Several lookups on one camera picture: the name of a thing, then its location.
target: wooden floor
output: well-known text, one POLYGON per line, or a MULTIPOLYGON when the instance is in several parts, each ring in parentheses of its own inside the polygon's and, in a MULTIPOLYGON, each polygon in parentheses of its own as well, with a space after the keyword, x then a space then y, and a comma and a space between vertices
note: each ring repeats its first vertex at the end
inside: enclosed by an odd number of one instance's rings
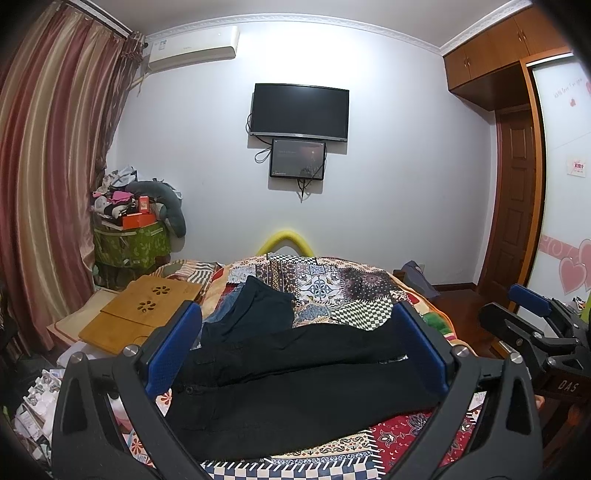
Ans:
POLYGON ((468 343, 479 356, 494 357, 491 344, 494 337, 480 327, 478 311, 487 303, 473 290, 441 292, 433 304, 453 322, 457 337, 468 343))

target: bed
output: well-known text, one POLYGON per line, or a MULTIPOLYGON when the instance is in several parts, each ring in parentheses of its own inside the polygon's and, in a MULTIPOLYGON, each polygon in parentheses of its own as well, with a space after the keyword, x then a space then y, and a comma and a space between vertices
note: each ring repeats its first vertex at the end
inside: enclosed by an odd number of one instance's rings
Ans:
MULTIPOLYGON (((452 345, 465 345, 456 337, 450 319, 416 291, 380 268, 339 258, 267 254, 227 266, 178 260, 159 268, 152 275, 201 283, 200 302, 204 318, 213 313, 224 296, 244 282, 247 276, 256 276, 276 290, 294 295, 294 328, 311 323, 344 323, 372 330, 389 318, 395 302, 406 300, 452 345)), ((484 397, 484 393, 474 395, 442 465, 461 456, 473 432, 484 397)), ((171 399, 171 392, 157 398, 164 415, 171 399)), ((210 461, 202 465, 216 480, 381 478, 408 449, 430 414, 430 411, 420 411, 398 416, 308 450, 242 462, 210 461)), ((125 437, 133 456, 153 466, 135 432, 132 430, 125 437)))

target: blue gripper pad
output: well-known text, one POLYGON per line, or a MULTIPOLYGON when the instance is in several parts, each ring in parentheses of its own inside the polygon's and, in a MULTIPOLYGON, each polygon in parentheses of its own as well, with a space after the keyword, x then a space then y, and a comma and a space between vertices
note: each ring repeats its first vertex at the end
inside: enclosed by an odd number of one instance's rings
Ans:
POLYGON ((552 313, 550 302, 547 299, 521 285, 513 285, 509 289, 508 297, 510 301, 514 301, 538 317, 549 317, 552 313))
POLYGON ((146 393, 155 399, 167 392, 201 331, 201 307, 191 303, 148 365, 146 393))
POLYGON ((432 329, 444 343, 439 347, 450 350, 450 345, 443 335, 427 325, 417 311, 407 302, 399 302, 392 308, 398 339, 405 346, 409 361, 416 367, 426 389, 443 398, 449 391, 447 385, 446 363, 426 335, 426 329, 432 329))

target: wooden door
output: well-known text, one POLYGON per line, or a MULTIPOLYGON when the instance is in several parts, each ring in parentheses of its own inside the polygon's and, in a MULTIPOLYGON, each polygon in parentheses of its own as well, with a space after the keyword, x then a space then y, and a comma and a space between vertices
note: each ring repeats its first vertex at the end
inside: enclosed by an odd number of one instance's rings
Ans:
POLYGON ((481 33, 464 45, 470 78, 475 79, 501 67, 501 61, 488 32, 481 33))
POLYGON ((530 55, 567 46, 562 35, 537 7, 527 8, 514 18, 530 55))
POLYGON ((514 18, 507 18, 488 31, 501 67, 530 56, 514 18))
POLYGON ((464 47, 452 51, 443 60, 447 72, 447 85, 450 90, 470 81, 470 70, 468 70, 464 47))
POLYGON ((534 121, 530 110, 497 116, 499 165, 495 214, 478 293, 507 307, 517 283, 534 210, 534 121))

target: wall-mounted air conditioner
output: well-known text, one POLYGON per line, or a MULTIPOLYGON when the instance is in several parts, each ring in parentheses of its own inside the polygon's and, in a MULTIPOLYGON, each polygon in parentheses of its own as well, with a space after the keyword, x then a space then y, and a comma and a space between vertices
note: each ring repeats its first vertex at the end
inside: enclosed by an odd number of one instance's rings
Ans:
POLYGON ((203 61, 236 57, 240 31, 235 25, 204 28, 157 40, 152 45, 148 68, 152 72, 203 61))

